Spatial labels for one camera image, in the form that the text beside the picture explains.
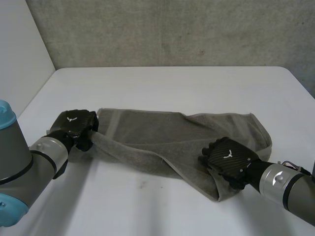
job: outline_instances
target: light blue cap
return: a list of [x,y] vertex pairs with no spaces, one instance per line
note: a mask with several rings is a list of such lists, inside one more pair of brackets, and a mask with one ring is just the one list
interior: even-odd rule
[[22,201],[0,193],[0,227],[15,225],[28,211],[28,206]]
[[9,103],[0,100],[0,129],[9,127],[16,121],[16,115],[12,111]]

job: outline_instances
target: gray towel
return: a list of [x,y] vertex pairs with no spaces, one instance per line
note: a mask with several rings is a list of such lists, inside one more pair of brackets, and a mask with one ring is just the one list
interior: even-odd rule
[[221,176],[198,162],[202,148],[230,137],[267,161],[271,138],[253,114],[197,114],[100,109],[94,146],[86,153],[73,148],[69,161],[99,158],[120,161],[142,172],[183,178],[212,201],[237,193]]

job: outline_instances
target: concrete wall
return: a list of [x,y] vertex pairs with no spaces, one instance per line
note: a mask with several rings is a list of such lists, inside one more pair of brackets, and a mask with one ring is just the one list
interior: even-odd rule
[[27,0],[55,67],[274,65],[315,95],[314,0]]
[[0,1],[0,99],[17,116],[55,68],[24,0]]

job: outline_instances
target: gray wall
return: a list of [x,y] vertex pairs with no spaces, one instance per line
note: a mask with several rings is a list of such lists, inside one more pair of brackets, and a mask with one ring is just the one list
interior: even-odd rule
[[315,96],[315,0],[27,0],[56,69],[273,65]]

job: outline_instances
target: white wall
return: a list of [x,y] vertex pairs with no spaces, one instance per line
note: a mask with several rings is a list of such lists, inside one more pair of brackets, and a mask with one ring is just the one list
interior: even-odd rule
[[0,0],[0,99],[19,116],[55,68],[24,0]]

